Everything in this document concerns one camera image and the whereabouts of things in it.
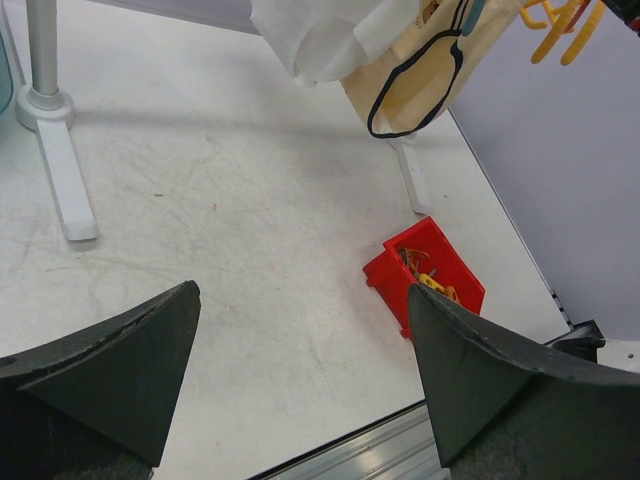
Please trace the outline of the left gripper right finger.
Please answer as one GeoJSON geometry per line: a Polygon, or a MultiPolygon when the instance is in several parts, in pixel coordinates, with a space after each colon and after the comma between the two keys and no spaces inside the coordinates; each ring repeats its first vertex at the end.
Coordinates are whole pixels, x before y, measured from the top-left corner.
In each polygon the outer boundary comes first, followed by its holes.
{"type": "Polygon", "coordinates": [[[439,461],[455,479],[635,479],[639,376],[408,293],[439,461]]]}

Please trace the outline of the white underwear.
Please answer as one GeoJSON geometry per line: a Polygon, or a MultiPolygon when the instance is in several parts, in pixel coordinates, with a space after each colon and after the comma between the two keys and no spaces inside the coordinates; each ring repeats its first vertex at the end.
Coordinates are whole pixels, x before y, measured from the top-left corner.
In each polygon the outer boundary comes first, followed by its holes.
{"type": "Polygon", "coordinates": [[[288,74],[311,85],[338,81],[379,58],[413,23],[422,3],[253,1],[251,21],[288,74]]]}

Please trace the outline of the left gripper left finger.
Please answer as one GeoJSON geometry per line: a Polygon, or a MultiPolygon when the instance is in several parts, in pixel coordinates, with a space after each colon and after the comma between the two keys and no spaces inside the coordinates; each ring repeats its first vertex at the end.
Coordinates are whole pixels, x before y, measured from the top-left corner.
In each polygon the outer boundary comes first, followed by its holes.
{"type": "Polygon", "coordinates": [[[1,359],[4,479],[149,479],[201,311],[193,280],[1,359]]]}

